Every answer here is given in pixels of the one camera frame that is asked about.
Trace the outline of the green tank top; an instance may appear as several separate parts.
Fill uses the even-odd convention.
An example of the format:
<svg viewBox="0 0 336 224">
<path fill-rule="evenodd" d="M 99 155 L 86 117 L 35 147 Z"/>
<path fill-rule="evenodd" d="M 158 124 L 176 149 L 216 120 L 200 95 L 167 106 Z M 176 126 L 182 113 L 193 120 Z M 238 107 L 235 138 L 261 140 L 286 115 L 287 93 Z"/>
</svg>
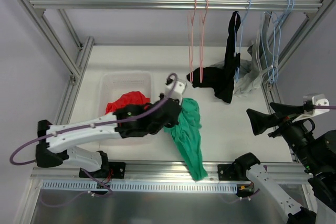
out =
<svg viewBox="0 0 336 224">
<path fill-rule="evenodd" d="M 194 181 L 200 181 L 208 176 L 203 166 L 200 121 L 201 115 L 197 101 L 185 98 L 178 117 L 178 125 L 164 128 L 164 132 L 170 134 Z"/>
</svg>

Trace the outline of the red tank top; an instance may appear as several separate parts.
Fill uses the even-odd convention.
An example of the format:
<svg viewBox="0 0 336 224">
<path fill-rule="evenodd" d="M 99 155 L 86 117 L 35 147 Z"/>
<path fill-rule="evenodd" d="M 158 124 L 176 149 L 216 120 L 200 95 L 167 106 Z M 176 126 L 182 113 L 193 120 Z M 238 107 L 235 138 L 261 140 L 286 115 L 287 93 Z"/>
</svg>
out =
<svg viewBox="0 0 336 224">
<path fill-rule="evenodd" d="M 140 91 L 131 91 L 128 93 L 124 93 L 114 102 L 109 102 L 105 109 L 105 114 L 115 112 L 117 109 L 121 109 L 127 105 L 144 105 L 146 103 L 150 103 L 151 99 L 146 97 Z"/>
</svg>

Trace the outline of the black tank top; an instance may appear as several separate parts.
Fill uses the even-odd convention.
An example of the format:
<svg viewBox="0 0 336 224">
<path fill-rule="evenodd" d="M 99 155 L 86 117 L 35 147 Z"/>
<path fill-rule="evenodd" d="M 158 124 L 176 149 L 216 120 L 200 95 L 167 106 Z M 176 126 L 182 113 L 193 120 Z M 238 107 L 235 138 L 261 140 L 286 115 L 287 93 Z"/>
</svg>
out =
<svg viewBox="0 0 336 224">
<path fill-rule="evenodd" d="M 222 67 L 205 67 L 203 80 L 200 80 L 200 68 L 186 75 L 194 88 L 212 88 L 214 96 L 230 104 L 233 98 L 234 77 L 236 69 L 240 67 L 240 53 L 235 52 L 235 42 L 241 18 L 238 11 L 234 11 L 228 25 L 225 57 Z"/>
</svg>

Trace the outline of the pink hanger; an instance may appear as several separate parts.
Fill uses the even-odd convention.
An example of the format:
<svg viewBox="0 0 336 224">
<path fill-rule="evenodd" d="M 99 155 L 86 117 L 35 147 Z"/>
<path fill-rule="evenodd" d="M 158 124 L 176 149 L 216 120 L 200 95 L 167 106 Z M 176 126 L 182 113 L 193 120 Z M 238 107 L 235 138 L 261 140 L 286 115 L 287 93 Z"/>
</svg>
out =
<svg viewBox="0 0 336 224">
<path fill-rule="evenodd" d="M 206 16 L 208 12 L 208 0 L 205 0 L 205 13 L 202 11 L 199 13 L 199 75 L 200 75 L 200 83 L 203 82 L 203 59 L 204 59 L 204 34 L 205 34 L 205 22 Z"/>
<path fill-rule="evenodd" d="M 194 0 L 193 10 L 187 15 L 187 30 L 188 30 L 188 60 L 189 60 L 189 82 L 193 83 L 193 42 L 194 42 L 194 19 L 197 9 L 197 0 Z"/>
</svg>

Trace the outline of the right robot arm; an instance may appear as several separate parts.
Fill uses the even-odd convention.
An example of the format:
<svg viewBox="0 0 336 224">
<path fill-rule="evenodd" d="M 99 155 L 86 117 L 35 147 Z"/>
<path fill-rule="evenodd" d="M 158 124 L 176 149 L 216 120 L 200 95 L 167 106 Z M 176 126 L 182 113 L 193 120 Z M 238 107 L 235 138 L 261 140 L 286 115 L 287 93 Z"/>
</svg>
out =
<svg viewBox="0 0 336 224">
<path fill-rule="evenodd" d="M 244 154 L 232 163 L 235 176 L 249 180 L 268 196 L 285 223 L 335 223 L 335 131 L 330 130 L 314 138 L 311 130 L 304 126 L 315 112 L 327 113 L 334 106 L 305 102 L 302 106 L 270 103 L 273 114 L 264 114 L 247 109 L 254 135 L 267 129 L 276 130 L 268 136 L 281 136 L 292 149 L 304 171 L 310 174 L 308 183 L 317 201 L 317 211 L 311 211 L 293 200 L 267 173 L 264 165 L 253 154 Z"/>
</svg>

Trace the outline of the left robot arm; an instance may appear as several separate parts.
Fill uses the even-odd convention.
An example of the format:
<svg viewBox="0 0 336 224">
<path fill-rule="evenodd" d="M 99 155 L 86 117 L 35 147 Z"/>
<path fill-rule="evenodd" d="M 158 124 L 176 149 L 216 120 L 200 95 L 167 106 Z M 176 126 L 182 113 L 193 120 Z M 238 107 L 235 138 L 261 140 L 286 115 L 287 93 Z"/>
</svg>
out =
<svg viewBox="0 0 336 224">
<path fill-rule="evenodd" d="M 119 140 L 155 135 L 162 128 L 178 125 L 182 103 L 168 98 L 163 104 L 127 105 L 95 120 L 69 125 L 52 125 L 47 120 L 38 123 L 35 159 L 40 168 L 54 168 L 62 164 L 81 169 L 82 178 L 106 178 L 111 173 L 108 155 L 104 151 L 91 152 L 80 145 L 104 140 Z"/>
</svg>

